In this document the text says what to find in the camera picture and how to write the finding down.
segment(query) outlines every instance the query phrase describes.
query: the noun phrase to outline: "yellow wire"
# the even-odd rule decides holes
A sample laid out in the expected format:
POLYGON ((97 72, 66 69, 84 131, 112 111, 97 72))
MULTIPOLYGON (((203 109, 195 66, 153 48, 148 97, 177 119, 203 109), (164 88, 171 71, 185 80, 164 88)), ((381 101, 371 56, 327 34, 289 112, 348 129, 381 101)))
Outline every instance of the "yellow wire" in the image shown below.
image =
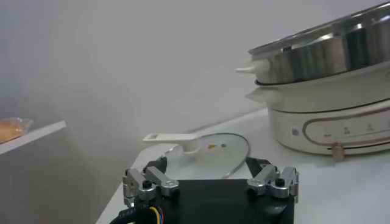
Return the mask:
POLYGON ((154 213, 156 213, 157 218, 157 224, 160 224, 160 213, 158 213, 157 209, 155 207, 149 207, 154 213))

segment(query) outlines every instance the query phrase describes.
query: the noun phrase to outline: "stainless steel pot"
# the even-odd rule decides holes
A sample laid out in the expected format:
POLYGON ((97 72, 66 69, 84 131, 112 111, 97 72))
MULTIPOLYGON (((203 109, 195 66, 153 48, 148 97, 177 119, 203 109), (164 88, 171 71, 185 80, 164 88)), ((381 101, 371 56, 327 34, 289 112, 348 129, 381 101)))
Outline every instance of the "stainless steel pot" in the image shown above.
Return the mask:
POLYGON ((237 72, 259 85, 304 82, 390 60, 390 2, 282 38, 249 51, 237 72))

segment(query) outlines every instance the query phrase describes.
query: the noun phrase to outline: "bread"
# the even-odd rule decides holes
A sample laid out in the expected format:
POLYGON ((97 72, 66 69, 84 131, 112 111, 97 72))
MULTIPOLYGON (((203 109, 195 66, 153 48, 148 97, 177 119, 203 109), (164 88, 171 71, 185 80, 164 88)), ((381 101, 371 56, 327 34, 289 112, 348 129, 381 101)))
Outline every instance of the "bread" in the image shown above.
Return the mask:
POLYGON ((0 143, 4 143, 23 135, 23 129, 19 122, 0 121, 0 143))

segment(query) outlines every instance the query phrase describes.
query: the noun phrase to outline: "lid handle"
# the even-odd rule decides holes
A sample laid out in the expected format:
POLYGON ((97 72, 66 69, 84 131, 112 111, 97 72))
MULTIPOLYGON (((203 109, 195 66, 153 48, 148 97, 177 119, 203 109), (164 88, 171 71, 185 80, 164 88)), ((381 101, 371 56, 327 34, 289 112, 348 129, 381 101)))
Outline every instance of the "lid handle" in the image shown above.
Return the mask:
POLYGON ((195 134, 148 134, 143 142, 179 144, 186 154, 200 150, 200 142, 195 134))

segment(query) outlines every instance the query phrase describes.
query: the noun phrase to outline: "metal bracket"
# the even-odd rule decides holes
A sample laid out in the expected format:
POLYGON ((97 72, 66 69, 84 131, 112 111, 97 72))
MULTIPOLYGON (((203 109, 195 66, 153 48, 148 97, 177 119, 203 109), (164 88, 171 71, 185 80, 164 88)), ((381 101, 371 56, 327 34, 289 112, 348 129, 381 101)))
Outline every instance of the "metal bracket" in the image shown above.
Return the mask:
POLYGON ((179 182, 168 178, 156 167, 148 167, 145 177, 160 186, 161 194, 165 197, 175 197, 179 193, 179 182))
POLYGON ((253 192, 255 196, 266 193, 267 185, 277 177, 277 168, 273 165, 267 165, 254 178, 247 180, 248 192, 253 192))
POLYGON ((270 186, 271 194, 276 198, 294 196, 298 202, 299 173, 293 167, 286 167, 270 186))
POLYGON ((139 197, 142 201, 149 201, 156 197, 156 185, 145 179, 136 169, 126 170, 122 178, 124 201, 130 206, 131 198, 139 197))

